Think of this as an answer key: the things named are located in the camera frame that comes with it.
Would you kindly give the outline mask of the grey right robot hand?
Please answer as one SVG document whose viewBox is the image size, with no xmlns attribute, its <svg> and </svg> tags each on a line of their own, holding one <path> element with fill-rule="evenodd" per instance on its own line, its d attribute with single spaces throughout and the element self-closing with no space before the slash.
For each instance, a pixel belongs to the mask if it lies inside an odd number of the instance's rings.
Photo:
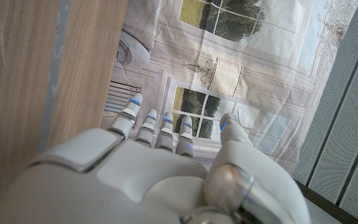
<svg viewBox="0 0 358 224">
<path fill-rule="evenodd" d="M 93 128 L 35 157 L 0 195 L 0 223 L 309 223 L 291 175 L 222 116 L 210 168 L 194 157 L 191 118 L 150 110 L 129 137 L 142 95 L 108 129 Z"/>
</svg>

